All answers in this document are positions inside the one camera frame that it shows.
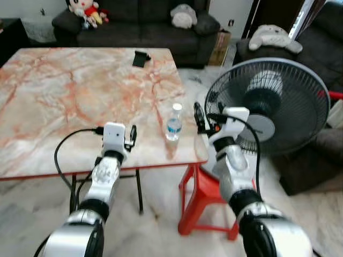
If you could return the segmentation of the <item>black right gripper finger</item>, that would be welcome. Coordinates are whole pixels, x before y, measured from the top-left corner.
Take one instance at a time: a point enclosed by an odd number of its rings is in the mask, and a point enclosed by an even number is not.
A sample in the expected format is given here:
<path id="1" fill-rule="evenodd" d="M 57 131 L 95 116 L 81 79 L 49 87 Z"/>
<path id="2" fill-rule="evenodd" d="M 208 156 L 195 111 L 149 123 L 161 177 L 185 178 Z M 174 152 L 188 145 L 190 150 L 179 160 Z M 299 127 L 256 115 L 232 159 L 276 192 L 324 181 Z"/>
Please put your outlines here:
<path id="1" fill-rule="evenodd" d="M 198 133 L 206 132 L 206 119 L 204 118 L 203 107 L 198 101 L 194 103 L 194 118 Z"/>

